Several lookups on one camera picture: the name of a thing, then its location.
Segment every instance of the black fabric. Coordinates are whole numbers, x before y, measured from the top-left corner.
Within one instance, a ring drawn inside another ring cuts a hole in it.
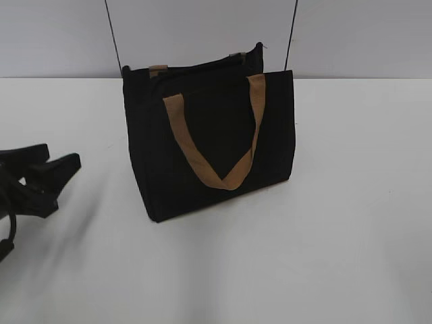
[[[198,151],[223,179],[249,151],[254,136],[248,80],[186,93],[184,115]]]
[[[222,178],[250,148],[255,129],[247,76],[262,72],[258,55],[240,54],[201,67],[149,78],[148,70],[124,68],[124,99],[132,168],[148,216],[156,222],[287,180],[294,158],[292,72],[265,74],[266,105],[250,173],[236,190],[204,185],[189,166],[171,131],[162,98],[181,92],[185,118],[199,151]]]

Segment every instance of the bag handle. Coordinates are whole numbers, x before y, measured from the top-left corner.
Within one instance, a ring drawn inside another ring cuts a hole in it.
[[[259,129],[265,109],[265,75],[256,74],[249,76],[248,81],[250,85],[250,104],[255,119],[254,136],[250,149],[223,179],[217,175],[209,162],[199,152],[189,133],[184,117],[183,95],[176,94],[175,96],[163,99],[175,141],[179,144],[196,176],[198,176],[203,184],[210,188],[235,190],[243,183],[252,168]]]

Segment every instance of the white surface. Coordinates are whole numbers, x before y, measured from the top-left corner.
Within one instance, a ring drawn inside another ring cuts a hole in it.
[[[294,1],[108,0],[121,64],[196,65],[250,51],[261,41],[264,68],[284,67]]]
[[[0,0],[0,77],[119,77],[103,0]]]
[[[299,0],[295,76],[432,78],[432,1]]]
[[[296,80],[290,181],[155,224],[120,80],[0,80],[0,147],[83,164],[59,212],[19,216],[0,323],[430,324],[431,87]]]

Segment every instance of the black object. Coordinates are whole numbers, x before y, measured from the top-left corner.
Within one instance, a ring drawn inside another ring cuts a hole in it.
[[[14,249],[16,214],[46,218],[58,210],[58,196],[81,168],[76,153],[52,162],[48,158],[46,144],[0,151],[0,219],[9,214],[11,222],[9,238],[0,241],[0,261]]]
[[[130,159],[153,221],[164,221],[289,178],[295,148],[292,71],[262,74],[262,61],[262,44],[258,43],[247,54],[195,67],[165,68],[153,77],[151,69],[123,68]],[[260,89],[265,94],[258,127],[252,104],[254,78],[264,82]],[[200,167],[194,165],[194,157],[188,156],[188,145],[179,140],[182,131],[176,135],[176,122],[167,113],[167,102],[175,98],[174,106],[183,105],[183,130],[196,147],[195,156],[202,155],[201,161],[208,162],[206,168],[210,167],[219,180],[226,179],[247,155],[259,132],[253,163],[240,186],[221,184],[211,188],[203,182],[206,175],[197,172]]]

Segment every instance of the black plastic object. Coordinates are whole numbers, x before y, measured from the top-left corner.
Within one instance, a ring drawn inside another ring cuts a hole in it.
[[[46,218],[59,206],[57,198],[81,168],[76,153],[46,162],[48,146],[40,144],[0,151],[0,219],[9,214],[9,238],[0,242],[0,261],[14,248],[16,214]]]

